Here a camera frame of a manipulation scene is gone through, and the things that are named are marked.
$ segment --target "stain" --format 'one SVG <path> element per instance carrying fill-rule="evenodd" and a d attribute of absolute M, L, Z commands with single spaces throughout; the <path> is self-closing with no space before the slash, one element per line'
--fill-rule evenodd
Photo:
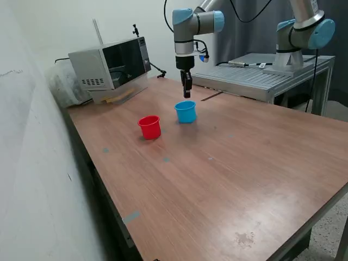
<path fill-rule="evenodd" d="M 126 216 L 124 219 L 122 219 L 123 223 L 127 224 L 131 222 L 132 220 L 136 219 L 138 216 L 140 216 L 139 211 L 134 211 L 131 213 L 131 215 Z"/>
<path fill-rule="evenodd" d="M 241 247 L 251 247 L 252 244 L 254 244 L 254 232 L 251 232 L 250 235 L 247 235 L 246 233 L 239 234 L 235 233 L 237 238 L 235 241 L 238 243 Z"/>

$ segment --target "floor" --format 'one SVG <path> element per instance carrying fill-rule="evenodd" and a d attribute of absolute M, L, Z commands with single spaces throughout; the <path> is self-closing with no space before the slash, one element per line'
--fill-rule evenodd
<path fill-rule="evenodd" d="M 304 111 L 305 107 L 306 105 L 302 105 L 298 110 Z M 348 108 L 329 101 L 326 117 L 348 122 Z M 347 216 L 348 194 L 313 227 L 309 249 L 303 251 L 295 261 L 333 261 Z"/>

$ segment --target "white wall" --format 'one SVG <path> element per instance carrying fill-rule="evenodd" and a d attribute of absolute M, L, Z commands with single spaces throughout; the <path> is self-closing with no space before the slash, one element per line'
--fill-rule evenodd
<path fill-rule="evenodd" d="M 98 21 L 104 42 L 132 38 L 136 23 L 145 37 L 150 60 L 179 79 L 175 66 L 173 35 L 163 18 L 164 0 L 11 0 L 11 6 L 28 38 L 40 66 L 45 70 L 57 58 L 69 52 L 98 45 L 92 19 Z M 195 8 L 202 0 L 168 0 L 167 18 L 171 25 L 172 10 Z M 210 62 L 196 59 L 193 71 L 213 66 L 213 36 L 200 36 L 207 42 Z"/>
<path fill-rule="evenodd" d="M 0 260 L 107 260 L 89 173 L 3 0 L 0 32 Z"/>

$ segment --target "plastic cup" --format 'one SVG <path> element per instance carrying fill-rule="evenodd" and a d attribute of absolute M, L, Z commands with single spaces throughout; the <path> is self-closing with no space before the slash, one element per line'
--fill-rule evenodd
<path fill-rule="evenodd" d="M 192 123 L 196 120 L 196 103 L 194 101 L 183 101 L 175 105 L 179 123 Z"/>
<path fill-rule="evenodd" d="M 147 140 L 153 140 L 161 136 L 161 127 L 159 125 L 159 117 L 156 115 L 146 116 L 142 118 L 138 125 L 141 128 L 142 135 Z"/>

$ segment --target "gray curtain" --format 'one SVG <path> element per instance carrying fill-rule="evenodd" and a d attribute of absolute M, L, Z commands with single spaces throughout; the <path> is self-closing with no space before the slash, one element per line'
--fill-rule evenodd
<path fill-rule="evenodd" d="M 253 18 L 267 3 L 267 0 L 233 0 L 242 20 Z M 319 55 L 335 55 L 333 79 L 329 100 L 338 101 L 348 107 L 348 87 L 345 77 L 348 60 L 348 1 L 318 0 L 319 8 L 325 11 L 326 18 L 336 23 L 336 32 L 332 41 Z M 228 61 L 248 53 L 275 53 L 276 28 L 279 22 L 293 18 L 288 0 L 273 0 L 263 13 L 250 23 L 241 23 L 236 18 L 229 0 L 225 0 L 221 11 L 225 15 L 226 25 L 217 35 L 217 59 Z M 304 54 L 314 54 L 303 50 Z"/>

